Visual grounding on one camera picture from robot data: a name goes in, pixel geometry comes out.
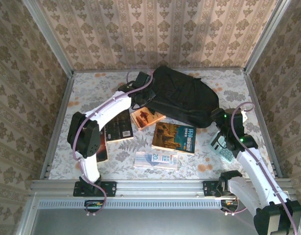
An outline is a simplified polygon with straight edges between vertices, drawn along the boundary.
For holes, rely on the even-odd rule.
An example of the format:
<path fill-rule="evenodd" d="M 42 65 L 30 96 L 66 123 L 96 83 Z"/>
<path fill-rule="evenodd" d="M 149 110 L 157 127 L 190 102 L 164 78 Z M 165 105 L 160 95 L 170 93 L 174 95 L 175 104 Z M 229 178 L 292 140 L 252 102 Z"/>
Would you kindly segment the mint green calculator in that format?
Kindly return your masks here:
<path fill-rule="evenodd" d="M 208 146 L 214 153 L 219 155 L 222 160 L 226 161 L 227 163 L 233 162 L 234 155 L 227 148 L 225 138 L 221 135 L 219 131 L 213 136 Z"/>

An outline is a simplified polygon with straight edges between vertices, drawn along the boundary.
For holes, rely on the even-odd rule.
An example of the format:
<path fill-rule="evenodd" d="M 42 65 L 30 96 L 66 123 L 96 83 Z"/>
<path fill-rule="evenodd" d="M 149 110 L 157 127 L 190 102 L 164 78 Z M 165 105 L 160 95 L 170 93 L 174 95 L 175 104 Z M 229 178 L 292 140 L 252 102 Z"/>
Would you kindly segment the orange cover book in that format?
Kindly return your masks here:
<path fill-rule="evenodd" d="M 146 107 L 140 108 L 132 112 L 130 115 L 132 120 L 136 124 L 138 130 L 142 130 L 147 126 L 150 126 L 155 122 L 166 118 L 165 115 L 162 115 L 158 112 L 155 113 L 150 112 L 150 110 Z"/>

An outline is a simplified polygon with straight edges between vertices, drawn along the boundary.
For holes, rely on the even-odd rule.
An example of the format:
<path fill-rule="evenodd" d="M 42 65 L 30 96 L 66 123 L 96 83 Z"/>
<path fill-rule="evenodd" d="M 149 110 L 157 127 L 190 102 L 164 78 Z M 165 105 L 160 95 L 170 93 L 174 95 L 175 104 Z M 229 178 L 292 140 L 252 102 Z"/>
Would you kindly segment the black backpack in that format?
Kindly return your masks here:
<path fill-rule="evenodd" d="M 209 127 L 212 111 L 219 108 L 213 89 L 167 66 L 155 69 L 152 84 L 134 95 L 132 102 L 197 128 Z"/>

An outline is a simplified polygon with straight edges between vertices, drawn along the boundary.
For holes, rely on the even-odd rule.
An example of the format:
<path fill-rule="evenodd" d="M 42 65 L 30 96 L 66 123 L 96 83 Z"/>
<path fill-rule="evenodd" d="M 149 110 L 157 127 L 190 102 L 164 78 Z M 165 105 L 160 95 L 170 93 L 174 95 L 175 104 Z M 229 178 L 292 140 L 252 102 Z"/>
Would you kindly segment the black book with barcode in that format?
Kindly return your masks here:
<path fill-rule="evenodd" d="M 129 110 L 124 110 L 105 125 L 106 141 L 116 142 L 134 138 Z"/>

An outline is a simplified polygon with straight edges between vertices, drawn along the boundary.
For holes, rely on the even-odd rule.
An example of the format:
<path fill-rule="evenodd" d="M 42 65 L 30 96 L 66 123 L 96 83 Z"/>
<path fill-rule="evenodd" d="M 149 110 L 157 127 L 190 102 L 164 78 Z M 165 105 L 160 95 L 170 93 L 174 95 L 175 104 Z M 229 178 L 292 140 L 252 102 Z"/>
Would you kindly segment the teal landscape cover book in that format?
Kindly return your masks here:
<path fill-rule="evenodd" d="M 194 155 L 195 142 L 196 127 L 157 122 L 152 148 Z"/>

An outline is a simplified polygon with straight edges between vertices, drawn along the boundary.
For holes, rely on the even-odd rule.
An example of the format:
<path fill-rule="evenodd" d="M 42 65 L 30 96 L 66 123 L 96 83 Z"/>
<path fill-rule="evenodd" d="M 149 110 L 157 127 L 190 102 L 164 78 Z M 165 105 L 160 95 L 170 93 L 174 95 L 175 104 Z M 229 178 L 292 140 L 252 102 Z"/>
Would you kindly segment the clear stationery pack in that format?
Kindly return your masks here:
<path fill-rule="evenodd" d="M 177 170 L 178 155 L 166 155 L 150 152 L 137 152 L 134 160 L 135 167 L 152 167 L 158 169 Z"/>

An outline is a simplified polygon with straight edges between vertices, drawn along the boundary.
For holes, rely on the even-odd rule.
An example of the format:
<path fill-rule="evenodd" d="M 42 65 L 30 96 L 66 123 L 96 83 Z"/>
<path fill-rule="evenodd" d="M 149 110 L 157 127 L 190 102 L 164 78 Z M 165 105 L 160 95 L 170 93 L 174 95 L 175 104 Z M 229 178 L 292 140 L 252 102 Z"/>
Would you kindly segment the dark red paperback book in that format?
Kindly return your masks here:
<path fill-rule="evenodd" d="M 96 152 L 96 160 L 98 163 L 106 162 L 108 160 L 108 152 L 104 132 L 100 132 L 100 146 L 98 151 Z"/>

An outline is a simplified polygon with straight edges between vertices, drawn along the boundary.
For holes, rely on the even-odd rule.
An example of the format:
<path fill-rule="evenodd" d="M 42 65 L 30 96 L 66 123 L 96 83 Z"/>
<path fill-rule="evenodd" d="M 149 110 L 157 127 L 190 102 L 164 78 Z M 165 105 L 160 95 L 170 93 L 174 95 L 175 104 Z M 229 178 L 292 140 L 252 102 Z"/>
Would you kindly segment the floral table cover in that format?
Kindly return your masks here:
<path fill-rule="evenodd" d="M 235 108 L 252 101 L 242 70 L 186 71 L 212 88 L 219 97 L 221 108 Z M 51 180 L 78 179 L 80 170 L 71 153 L 67 135 L 72 115 L 85 113 L 110 98 L 119 86 L 133 80 L 137 72 L 94 72 L 75 73 L 73 90 L 68 102 L 60 138 L 51 165 Z M 108 160 L 98 164 L 98 170 L 106 180 L 149 180 L 149 179 L 216 179 L 222 172 L 238 170 L 247 176 L 241 164 L 233 160 L 227 163 L 208 146 L 217 128 L 214 124 L 196 133 L 195 154 L 178 155 L 177 170 L 135 167 L 137 152 L 154 152 L 152 139 L 154 125 L 143 130 L 133 125 L 134 138 L 107 144 Z"/>

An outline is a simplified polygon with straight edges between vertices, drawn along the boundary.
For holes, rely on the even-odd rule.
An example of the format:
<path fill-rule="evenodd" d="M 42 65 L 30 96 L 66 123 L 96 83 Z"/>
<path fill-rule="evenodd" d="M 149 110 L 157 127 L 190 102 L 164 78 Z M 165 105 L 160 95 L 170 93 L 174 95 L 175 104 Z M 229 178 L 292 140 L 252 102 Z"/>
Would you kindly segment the steel sheet panel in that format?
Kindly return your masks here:
<path fill-rule="evenodd" d="M 221 209 L 39 209 L 34 197 L 24 209 L 16 235 L 257 235 L 248 211 Z"/>

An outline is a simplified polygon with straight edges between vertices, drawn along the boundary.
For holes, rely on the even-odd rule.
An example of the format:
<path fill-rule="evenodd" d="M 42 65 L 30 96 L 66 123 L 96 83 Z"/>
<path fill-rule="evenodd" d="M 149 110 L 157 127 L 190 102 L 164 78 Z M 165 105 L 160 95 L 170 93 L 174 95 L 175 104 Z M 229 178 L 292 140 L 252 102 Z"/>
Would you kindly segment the aluminium side rail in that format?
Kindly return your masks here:
<path fill-rule="evenodd" d="M 279 163 L 277 160 L 277 156 L 275 154 L 275 151 L 274 151 L 274 148 L 272 145 L 272 141 L 271 141 L 271 138 L 270 138 L 263 114 L 262 114 L 262 110 L 261 110 L 257 95 L 255 93 L 255 89 L 254 89 L 252 80 L 250 78 L 250 75 L 248 73 L 246 73 L 244 70 L 243 70 L 243 74 L 244 74 L 244 78 L 245 78 L 245 81 L 247 84 L 247 88 L 249 90 L 251 100 L 255 104 L 255 113 L 257 116 L 258 124 L 261 129 L 263 140 L 265 142 L 266 150 L 267 150 L 270 162 L 272 164 L 273 170 L 275 172 L 275 175 L 278 178 L 283 178 L 283 174 L 281 172 L 281 169 L 280 169 L 280 166 L 279 166 Z"/>
<path fill-rule="evenodd" d="M 48 150 L 46 153 L 46 157 L 44 160 L 44 164 L 42 167 L 42 171 L 40 174 L 40 180 L 48 179 L 49 177 L 49 172 L 51 170 L 51 165 L 55 156 L 57 144 L 60 138 L 62 126 L 64 123 L 64 118 L 65 118 L 65 113 L 68 107 L 68 102 L 73 90 L 73 84 L 74 84 L 74 77 L 70 77 L 67 82 L 67 86 L 63 95 L 63 99 L 60 105 L 60 109 L 58 112 L 58 116 L 54 125 L 54 130 L 52 132 L 52 136 L 48 145 Z"/>

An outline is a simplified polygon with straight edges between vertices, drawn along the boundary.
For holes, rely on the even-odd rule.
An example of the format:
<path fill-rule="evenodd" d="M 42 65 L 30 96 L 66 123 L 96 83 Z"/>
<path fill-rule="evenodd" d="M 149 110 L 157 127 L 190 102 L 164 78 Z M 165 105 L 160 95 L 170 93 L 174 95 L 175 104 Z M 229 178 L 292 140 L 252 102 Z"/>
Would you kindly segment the thin aluminium wall rail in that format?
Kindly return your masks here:
<path fill-rule="evenodd" d="M 223 67 L 223 68 L 172 68 L 176 71 L 243 71 L 242 67 Z M 94 73 L 94 72 L 134 72 L 134 71 L 154 71 L 155 69 L 149 68 L 132 68 L 132 69 L 123 69 L 123 70 L 74 70 L 73 73 Z"/>

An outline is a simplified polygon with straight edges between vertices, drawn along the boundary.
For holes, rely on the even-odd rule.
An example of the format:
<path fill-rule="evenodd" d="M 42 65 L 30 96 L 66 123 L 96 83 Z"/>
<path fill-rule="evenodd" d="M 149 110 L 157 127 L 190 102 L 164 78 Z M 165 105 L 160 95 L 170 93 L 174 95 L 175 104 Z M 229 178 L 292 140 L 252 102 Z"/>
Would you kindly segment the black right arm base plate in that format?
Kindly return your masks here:
<path fill-rule="evenodd" d="M 228 189 L 225 182 L 216 181 L 203 181 L 204 196 L 234 196 Z"/>

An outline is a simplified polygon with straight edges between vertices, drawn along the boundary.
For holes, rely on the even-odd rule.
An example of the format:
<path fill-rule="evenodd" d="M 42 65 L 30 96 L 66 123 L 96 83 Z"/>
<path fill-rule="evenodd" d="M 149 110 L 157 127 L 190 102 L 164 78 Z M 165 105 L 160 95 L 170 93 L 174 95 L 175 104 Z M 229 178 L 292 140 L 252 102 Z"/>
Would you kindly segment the aluminium corner post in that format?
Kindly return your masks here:
<path fill-rule="evenodd" d="M 272 34 L 274 33 L 276 27 L 280 23 L 284 13 L 286 12 L 287 8 L 289 7 L 292 0 L 277 0 L 276 6 L 272 11 L 272 14 L 267 21 L 258 42 L 255 44 L 255 47 L 250 54 L 248 61 L 244 66 L 244 72 L 246 75 L 249 75 L 254 68 L 256 62 L 260 58 L 261 54 L 263 53 L 265 47 L 267 46 Z"/>
<path fill-rule="evenodd" d="M 38 5 L 37 0 L 23 0 L 23 3 L 43 34 L 68 79 L 71 79 L 73 77 L 73 69 L 69 64 L 62 47 L 56 39 L 55 33 L 51 29 L 50 24 L 47 22 L 46 15 L 43 13 L 42 8 Z"/>

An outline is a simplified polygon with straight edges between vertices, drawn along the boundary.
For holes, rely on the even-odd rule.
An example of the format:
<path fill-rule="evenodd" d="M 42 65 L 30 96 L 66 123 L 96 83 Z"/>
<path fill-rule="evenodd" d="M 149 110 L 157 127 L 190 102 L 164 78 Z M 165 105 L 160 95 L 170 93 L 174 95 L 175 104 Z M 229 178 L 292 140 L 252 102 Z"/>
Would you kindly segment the aluminium frame rail with mounts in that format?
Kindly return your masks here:
<path fill-rule="evenodd" d="M 194 180 L 117 180 L 116 197 L 201 198 L 204 197 L 203 179 Z M 33 192 L 46 191 L 54 195 L 72 195 L 76 180 L 34 180 Z"/>

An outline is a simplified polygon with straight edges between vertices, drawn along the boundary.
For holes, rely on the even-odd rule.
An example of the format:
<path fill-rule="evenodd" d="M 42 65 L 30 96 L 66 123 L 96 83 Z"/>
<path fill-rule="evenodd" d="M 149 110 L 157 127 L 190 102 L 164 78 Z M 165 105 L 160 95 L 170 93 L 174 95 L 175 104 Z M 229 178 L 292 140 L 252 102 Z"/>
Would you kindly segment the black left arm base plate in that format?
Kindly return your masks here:
<path fill-rule="evenodd" d="M 100 187 L 105 191 L 107 197 L 115 197 L 117 182 L 115 181 L 103 181 Z M 86 182 L 78 181 L 74 185 L 73 190 L 74 197 L 104 197 L 103 192 Z"/>

